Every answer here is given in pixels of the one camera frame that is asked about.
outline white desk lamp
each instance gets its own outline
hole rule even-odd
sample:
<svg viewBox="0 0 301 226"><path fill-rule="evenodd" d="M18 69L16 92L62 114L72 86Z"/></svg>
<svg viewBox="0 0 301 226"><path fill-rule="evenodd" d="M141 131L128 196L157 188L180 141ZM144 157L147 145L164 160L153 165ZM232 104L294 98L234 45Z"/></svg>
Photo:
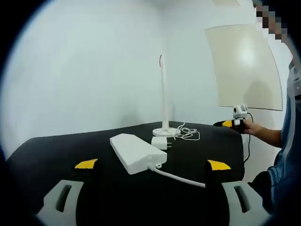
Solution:
<svg viewBox="0 0 301 226"><path fill-rule="evenodd" d="M162 105L163 105L163 121L162 128L154 129L153 135L157 137L175 137L180 134L180 131L175 128L169 127L168 118L168 105L167 105L167 95L166 95L166 72L163 64L163 57L160 55L159 65L161 69L161 79L162 79Z"/></svg>

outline yellow marker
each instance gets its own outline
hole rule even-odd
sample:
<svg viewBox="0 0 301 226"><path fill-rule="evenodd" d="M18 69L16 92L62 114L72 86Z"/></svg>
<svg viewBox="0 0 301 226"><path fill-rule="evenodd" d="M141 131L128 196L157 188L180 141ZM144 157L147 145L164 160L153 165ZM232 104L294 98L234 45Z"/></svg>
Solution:
<svg viewBox="0 0 301 226"><path fill-rule="evenodd" d="M93 169L94 167L94 163L97 161L98 159L92 159L92 160L88 160L88 161L82 161L81 163L77 164L75 166L76 169Z"/></svg>
<svg viewBox="0 0 301 226"><path fill-rule="evenodd" d="M230 166L228 166L226 163L220 162L220 161L213 161L208 160L210 162L212 170L230 170Z"/></svg>

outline beige panel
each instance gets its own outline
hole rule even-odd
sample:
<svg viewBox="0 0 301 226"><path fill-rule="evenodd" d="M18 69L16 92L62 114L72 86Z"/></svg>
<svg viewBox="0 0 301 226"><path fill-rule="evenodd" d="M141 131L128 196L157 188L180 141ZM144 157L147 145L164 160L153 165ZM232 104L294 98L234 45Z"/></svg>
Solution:
<svg viewBox="0 0 301 226"><path fill-rule="evenodd" d="M242 103L282 110L278 70L267 40L253 25L206 30L213 54L220 106Z"/></svg>
<svg viewBox="0 0 301 226"><path fill-rule="evenodd" d="M240 6L236 0L213 0L217 6Z"/></svg>

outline hand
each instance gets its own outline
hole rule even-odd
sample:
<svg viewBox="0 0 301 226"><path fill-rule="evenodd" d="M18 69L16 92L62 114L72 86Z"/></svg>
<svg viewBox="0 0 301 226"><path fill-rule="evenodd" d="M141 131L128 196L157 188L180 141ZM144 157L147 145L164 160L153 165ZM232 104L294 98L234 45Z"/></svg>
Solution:
<svg viewBox="0 0 301 226"><path fill-rule="evenodd" d="M260 125L252 123L252 121L249 119L244 120L244 126L245 126L244 133L251 134L254 136L262 128Z"/></svg>

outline black tablecloth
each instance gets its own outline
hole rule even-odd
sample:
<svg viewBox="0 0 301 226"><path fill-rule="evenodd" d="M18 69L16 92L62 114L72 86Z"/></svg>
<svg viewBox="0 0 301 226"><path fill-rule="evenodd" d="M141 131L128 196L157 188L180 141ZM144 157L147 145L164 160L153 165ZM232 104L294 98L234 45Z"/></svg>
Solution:
<svg viewBox="0 0 301 226"><path fill-rule="evenodd" d="M178 127L180 122L170 122ZM231 167L226 181L242 180L244 175L243 143L241 136L229 128L208 125L185 125L198 129L199 141L172 138L172 147L167 152L167 162L162 171L204 181L206 160L221 161ZM158 175L150 170L129 175L114 153L109 139L120 133L134 134L150 143L152 130L161 123L150 123L121 129L32 138L21 145L8 159L13 173L29 208L37 213L43 206L44 196L61 180L69 179L75 165L81 161L98 159L98 177L103 186L99 193L106 211L146 210L163 208L165 212L187 210L191 214L202 211L204 200L202 188L191 186Z"/></svg>

